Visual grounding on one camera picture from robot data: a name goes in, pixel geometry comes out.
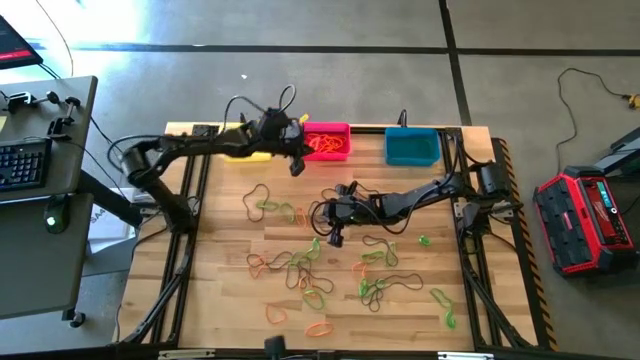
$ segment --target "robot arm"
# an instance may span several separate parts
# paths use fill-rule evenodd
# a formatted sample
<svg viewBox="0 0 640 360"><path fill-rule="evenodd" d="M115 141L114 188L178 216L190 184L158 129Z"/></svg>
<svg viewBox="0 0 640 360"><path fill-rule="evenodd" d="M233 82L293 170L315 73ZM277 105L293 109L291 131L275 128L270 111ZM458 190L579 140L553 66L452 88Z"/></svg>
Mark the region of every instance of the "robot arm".
<svg viewBox="0 0 640 360"><path fill-rule="evenodd" d="M313 221L318 208L322 206L321 215L328 220L331 231L322 233L313 224L314 230L320 235L329 236L329 244L335 247L342 246L344 238L341 231L345 226L380 225L397 235L407 227L414 210L454 197L464 197L471 203L464 211L465 226L470 227L478 213L489 213L494 204L509 195L509 191L497 164L477 164L469 170L477 173L478 191L465 186L460 173L449 174L444 179L406 193L371 194L366 199L357 196L357 182L354 181L349 186L338 185L336 192L340 197L319 203L311 215ZM407 223L404 228L397 231L388 228L388 225L397 224L405 219Z"/></svg>
<svg viewBox="0 0 640 360"><path fill-rule="evenodd" d="M147 153L160 153L152 164ZM194 217L184 196L171 193L160 176L175 159L182 156L225 154L248 157L267 152L291 158L292 176L304 170L303 156L313 149L304 144L304 131L297 119L289 119L280 109L269 108L260 121L249 121L238 128L217 134L215 127L200 136L160 136L141 141L126 149L120 164L131 185L151 195L164 214L172 232L184 233L194 225Z"/></svg>

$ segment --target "wooden table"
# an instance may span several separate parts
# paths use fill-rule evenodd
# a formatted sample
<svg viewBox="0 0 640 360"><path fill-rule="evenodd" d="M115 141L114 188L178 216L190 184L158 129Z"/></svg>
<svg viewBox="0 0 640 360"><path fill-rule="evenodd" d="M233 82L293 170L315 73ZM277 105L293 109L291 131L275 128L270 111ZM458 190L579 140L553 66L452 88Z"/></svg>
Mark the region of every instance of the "wooden table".
<svg viewBox="0 0 640 360"><path fill-rule="evenodd" d="M190 133L193 125L169 123L166 132ZM463 127L462 132L471 156L479 161L493 158L486 127ZM174 192L179 190L185 162L185 159L176 160L163 176ZM254 280L246 263L249 253L271 259L281 251L307 250L315 236L311 228L290 224L279 212L267 212L259 223L248 221L242 196L256 184L269 186L271 200L286 201L306 211L312 201L322 200L322 189L338 183L349 184L354 179L380 192L404 192L424 185L443 177L442 160L428 168L391 167L384 161L383 136L352 135L352 154L346 162L307 162L306 170L296 178L290 176L288 166L288 160L280 157L264 163L227 163L218 155L213 157L189 283L181 348L261 349L265 338L282 334L289 349L473 349L448 201L416 211L408 229L400 236L392 236L380 227L353 226L343 232L343 248L330 247L323 241L321 256L313 264L314 274L332 279L336 288L326 296L326 308L321 311L304 304L299 290L285 287L284 272L264 272ZM250 198L249 202L255 203L260 198ZM251 211L252 215L258 215L255 208ZM495 233L512 241L509 226L498 222L491 225ZM164 220L154 219L145 225L141 237L163 226ZM414 272L424 280L420 291L401 286L386 290L377 313L361 304L360 277L351 271L360 254L372 251L361 242L367 234L395 241L399 257L395 268L385 268L383 264L369 267L370 280ZM429 247L418 243L421 235L431 239ZM134 329L159 293L169 237L168 233L157 236L136 251L119 318L123 336ZM520 334L535 343L517 255L492 236L485 236L484 244L497 304ZM443 290L455 303L457 327L454 330L445 325L445 311L429 293L434 287ZM487 339L486 313L482 303L477 302L482 333ZM270 324L265 317L266 304L285 309L288 320ZM167 313L165 332L170 327L172 314L172 310ZM331 322L335 327L333 333L306 337L304 329L319 321Z"/></svg>

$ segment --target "computer mouse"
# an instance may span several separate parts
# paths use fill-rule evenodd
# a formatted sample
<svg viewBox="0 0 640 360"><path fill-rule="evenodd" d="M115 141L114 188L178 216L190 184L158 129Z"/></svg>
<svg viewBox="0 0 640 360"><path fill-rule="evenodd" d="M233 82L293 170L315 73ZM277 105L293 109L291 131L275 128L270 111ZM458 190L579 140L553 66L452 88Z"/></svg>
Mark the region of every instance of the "computer mouse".
<svg viewBox="0 0 640 360"><path fill-rule="evenodd" d="M44 225L51 234L60 234L69 226L69 203L67 194L53 195L44 209Z"/></svg>

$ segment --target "red power station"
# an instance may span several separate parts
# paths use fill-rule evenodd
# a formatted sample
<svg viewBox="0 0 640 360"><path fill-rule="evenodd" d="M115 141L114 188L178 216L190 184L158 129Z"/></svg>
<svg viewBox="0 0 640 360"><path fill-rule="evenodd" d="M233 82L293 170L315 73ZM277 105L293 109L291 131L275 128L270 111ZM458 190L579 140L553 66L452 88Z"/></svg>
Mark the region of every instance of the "red power station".
<svg viewBox="0 0 640 360"><path fill-rule="evenodd" d="M637 266L639 254L599 168L569 166L536 188L533 200L561 275Z"/></svg>

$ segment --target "concrete floor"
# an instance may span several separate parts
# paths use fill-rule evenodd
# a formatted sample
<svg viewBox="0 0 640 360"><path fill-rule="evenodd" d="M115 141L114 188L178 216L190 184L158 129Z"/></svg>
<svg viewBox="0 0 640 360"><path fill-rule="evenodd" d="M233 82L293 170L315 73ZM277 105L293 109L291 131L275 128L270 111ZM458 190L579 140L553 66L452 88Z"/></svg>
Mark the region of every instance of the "concrete floor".
<svg viewBox="0 0 640 360"><path fill-rule="evenodd" d="M41 1L72 44L446 44L437 0ZM39 8L9 2L0 0L0 13L25 37L43 40L45 62L67 76L66 53ZM634 0L450 0L449 9L460 47L640 49L640 3ZM318 121L392 123L407 108L413 124L460 123L446 55L74 51L73 57L76 75L100 79L94 116L113 138L159 133L167 121L218 120L236 93L274 104L290 82L299 91L292 111ZM554 174L553 146L571 134L557 96L556 77L564 68L600 73L614 91L640 88L637 57L461 56L460 64L471 120L509 141L522 194ZM0 72L0 83L46 77L38 68L14 69ZM592 163L637 126L640 112L626 109L594 79L568 74L563 84L579 127L579 136L562 149L564 164ZM234 111L241 110L251 114L241 105ZM104 161L105 143L95 131L88 149ZM107 181L89 159L83 166ZM627 187L619 202L628 202L635 188ZM628 282L615 286L559 278L524 200L561 350L640 358L640 276L625 275ZM638 209L629 219L637 215ZM80 329L69 329L58 313L0 321L0 353L110 342L125 279L117 273L83 280L78 309L89 320ZM42 340L35 342L34 332Z"/></svg>

